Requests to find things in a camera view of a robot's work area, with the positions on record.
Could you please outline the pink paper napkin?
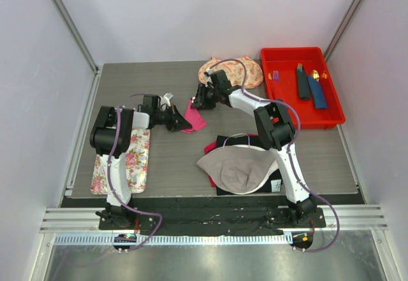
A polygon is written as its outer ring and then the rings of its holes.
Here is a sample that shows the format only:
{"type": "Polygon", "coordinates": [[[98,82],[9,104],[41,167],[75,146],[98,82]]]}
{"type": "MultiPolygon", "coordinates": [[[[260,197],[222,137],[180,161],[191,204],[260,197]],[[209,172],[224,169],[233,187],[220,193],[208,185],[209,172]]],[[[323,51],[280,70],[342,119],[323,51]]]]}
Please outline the pink paper napkin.
{"type": "Polygon", "coordinates": [[[197,109],[191,108],[193,101],[190,99],[184,118],[191,124],[192,128],[187,128],[181,130],[182,133],[193,133],[200,131],[207,126],[207,123],[204,121],[197,109]]]}

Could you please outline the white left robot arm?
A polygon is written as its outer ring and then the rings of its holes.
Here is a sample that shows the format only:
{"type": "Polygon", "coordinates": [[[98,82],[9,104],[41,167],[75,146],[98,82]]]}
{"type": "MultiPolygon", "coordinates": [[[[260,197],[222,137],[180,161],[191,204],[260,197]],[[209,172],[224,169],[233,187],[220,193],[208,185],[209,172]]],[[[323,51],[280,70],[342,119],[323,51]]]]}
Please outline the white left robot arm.
{"type": "Polygon", "coordinates": [[[106,202],[110,206],[130,205],[132,195],[126,178],[126,152],[133,129],[152,129],[164,125],[169,131],[181,131],[192,125],[169,98],[142,94],[136,108],[102,106],[90,133],[90,145],[102,160],[108,181],[106,202]]]}

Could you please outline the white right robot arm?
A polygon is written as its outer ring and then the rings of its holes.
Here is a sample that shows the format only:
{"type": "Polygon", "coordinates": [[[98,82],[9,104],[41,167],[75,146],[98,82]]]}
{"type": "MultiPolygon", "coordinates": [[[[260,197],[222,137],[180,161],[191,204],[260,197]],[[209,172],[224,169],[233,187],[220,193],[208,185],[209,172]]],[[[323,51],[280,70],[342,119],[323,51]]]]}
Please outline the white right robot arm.
{"type": "Polygon", "coordinates": [[[296,227],[304,226],[316,211],[316,194],[303,178],[295,152],[295,140],[300,128],[293,125],[290,113],[296,111],[280,100],[264,99],[251,94],[243,86],[232,86],[225,71],[206,71],[207,81],[198,86],[192,108],[213,109],[217,103],[252,115],[258,136],[271,151],[286,186],[288,219],[296,227]]]}

